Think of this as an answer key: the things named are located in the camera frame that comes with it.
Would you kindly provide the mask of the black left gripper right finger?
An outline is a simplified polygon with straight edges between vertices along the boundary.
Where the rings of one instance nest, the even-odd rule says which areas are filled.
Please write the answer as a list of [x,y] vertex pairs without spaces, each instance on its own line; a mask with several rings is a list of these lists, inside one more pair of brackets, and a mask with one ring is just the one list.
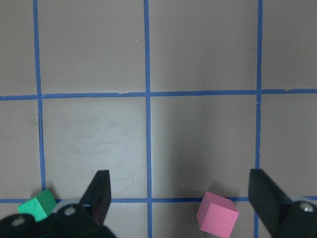
[[249,173],[248,199],[272,238],[293,238],[293,201],[262,169]]

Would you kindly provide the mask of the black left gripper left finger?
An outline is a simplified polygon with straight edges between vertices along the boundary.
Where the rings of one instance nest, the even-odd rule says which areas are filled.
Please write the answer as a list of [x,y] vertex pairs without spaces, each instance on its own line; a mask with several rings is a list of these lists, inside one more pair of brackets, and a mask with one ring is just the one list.
[[85,208],[97,224],[104,224],[110,207],[109,170],[99,170],[96,172],[91,183],[80,199],[79,204]]

